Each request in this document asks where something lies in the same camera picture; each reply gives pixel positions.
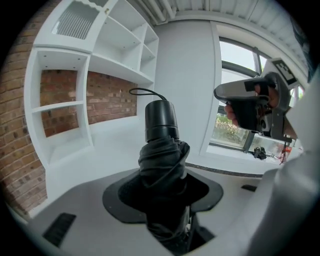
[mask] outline ceiling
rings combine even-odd
[[[154,0],[163,11],[162,0]],[[158,24],[159,16],[151,6],[150,0],[142,0],[150,9]],[[177,15],[184,11],[209,11],[212,15],[220,13],[228,17],[237,17],[247,22],[256,24],[262,30],[271,33],[275,38],[284,43],[307,68],[307,62],[298,44],[289,14],[274,0],[168,0],[172,8],[176,7]]]

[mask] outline black slot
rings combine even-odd
[[[251,192],[255,192],[257,189],[256,186],[252,186],[252,185],[243,185],[241,188],[244,190],[249,190]]]
[[[61,213],[42,236],[54,246],[59,247],[75,218],[76,215]]]

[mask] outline small black object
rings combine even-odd
[[[256,186],[252,186],[252,185],[248,185],[248,184],[247,185],[243,185],[241,188],[244,189],[244,190],[249,190],[251,192],[255,192],[256,189],[257,189]]]
[[[61,213],[42,235],[47,241],[59,247],[76,216],[69,213]]]
[[[263,146],[258,146],[254,149],[253,152],[254,158],[259,158],[260,160],[264,160],[267,158],[266,150]]]

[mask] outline brick wall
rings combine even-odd
[[[24,113],[24,77],[36,35],[61,0],[48,1],[26,24],[0,71],[0,184],[7,203],[24,216],[47,198],[45,170],[32,145]],[[77,72],[42,73],[41,106],[75,100]],[[94,72],[87,79],[87,114],[90,124],[135,116],[135,84]],[[75,107],[42,113],[46,136],[78,127]]]
[[[16,38],[0,71],[0,184],[21,214],[47,198],[45,170],[35,153],[24,113],[24,77],[32,43],[59,0],[48,1]]]
[[[105,74],[88,72],[87,114],[89,124],[137,115],[137,96],[128,91],[134,83]]]
[[[76,100],[77,72],[46,70],[42,72],[41,106]],[[128,93],[136,85],[105,74],[87,74],[87,115],[89,124],[137,115],[137,96]],[[42,112],[47,137],[79,127],[76,108],[64,107]]]

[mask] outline white shelf unit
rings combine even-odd
[[[33,45],[92,53],[104,21],[118,0],[104,7],[88,0],[62,0],[50,13]]]
[[[154,80],[156,72],[156,56],[149,50],[146,45],[143,45],[140,72],[147,76],[150,80]]]
[[[27,64],[24,84],[24,109],[34,148],[45,167],[59,164],[72,155],[92,147],[87,116],[87,73],[90,55],[57,48],[33,48]],[[43,70],[77,71],[75,101],[40,106]],[[46,137],[41,113],[58,108],[76,107],[79,128],[69,131],[64,139]]]
[[[131,31],[141,41],[143,40],[146,21],[127,1],[118,0],[109,16]]]
[[[158,44],[159,44],[159,37],[157,34],[152,30],[152,28],[148,25],[145,33],[144,44],[149,48],[149,50],[157,56],[158,53]]]
[[[93,71],[153,89],[159,38],[126,0],[62,0],[42,25],[24,80],[26,123],[47,169],[94,149],[87,116],[87,74]],[[40,106],[42,70],[77,71],[75,101]],[[137,115],[152,96],[138,97]],[[79,128],[46,137],[41,113],[76,107]]]

